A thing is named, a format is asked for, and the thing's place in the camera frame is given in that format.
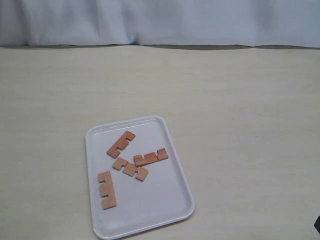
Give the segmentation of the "wooden notched plank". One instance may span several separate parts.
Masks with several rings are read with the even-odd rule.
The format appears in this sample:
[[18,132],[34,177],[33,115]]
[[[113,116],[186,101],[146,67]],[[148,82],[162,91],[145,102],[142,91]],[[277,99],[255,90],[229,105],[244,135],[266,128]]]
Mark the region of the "wooden notched plank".
[[123,173],[133,177],[134,175],[135,178],[141,182],[145,180],[147,177],[149,171],[143,167],[136,166],[133,163],[128,162],[127,160],[118,157],[115,162],[112,165],[113,169],[116,169],[117,171],[120,171],[123,168]]
[[133,157],[134,163],[138,167],[156,163],[158,161],[168,159],[168,153],[165,148],[159,149],[157,152],[146,153],[144,156],[136,155]]
[[99,173],[98,176],[99,182],[99,192],[100,197],[102,198],[102,209],[107,210],[117,206],[115,190],[113,186],[112,176],[110,171],[105,171]]
[[106,152],[107,155],[116,159],[120,155],[120,151],[123,151],[132,141],[136,135],[130,131],[126,131],[123,135],[110,147],[110,149]]

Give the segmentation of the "white plastic tray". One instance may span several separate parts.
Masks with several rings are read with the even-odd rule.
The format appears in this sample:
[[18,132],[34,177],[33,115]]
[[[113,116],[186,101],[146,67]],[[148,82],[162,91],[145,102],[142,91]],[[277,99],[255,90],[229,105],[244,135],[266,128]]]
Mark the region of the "white plastic tray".
[[[134,156],[167,159],[144,168],[144,180],[113,167],[110,147],[125,133],[135,135],[119,157],[134,165]],[[89,129],[85,135],[87,176],[93,231],[102,240],[115,240],[183,221],[195,210],[195,199],[165,120],[149,115]]]

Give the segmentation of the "white backdrop cloth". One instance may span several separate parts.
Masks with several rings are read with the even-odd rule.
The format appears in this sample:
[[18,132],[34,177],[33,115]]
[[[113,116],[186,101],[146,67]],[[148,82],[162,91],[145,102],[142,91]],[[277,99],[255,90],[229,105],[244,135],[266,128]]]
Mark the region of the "white backdrop cloth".
[[317,0],[3,0],[3,46],[320,45]]

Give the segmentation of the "black object at edge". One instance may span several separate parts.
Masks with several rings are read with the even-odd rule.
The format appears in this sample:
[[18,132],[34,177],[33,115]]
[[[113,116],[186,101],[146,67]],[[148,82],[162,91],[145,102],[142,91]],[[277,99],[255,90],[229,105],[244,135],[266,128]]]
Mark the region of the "black object at edge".
[[315,223],[314,223],[314,228],[317,230],[317,232],[320,234],[320,215],[317,217]]

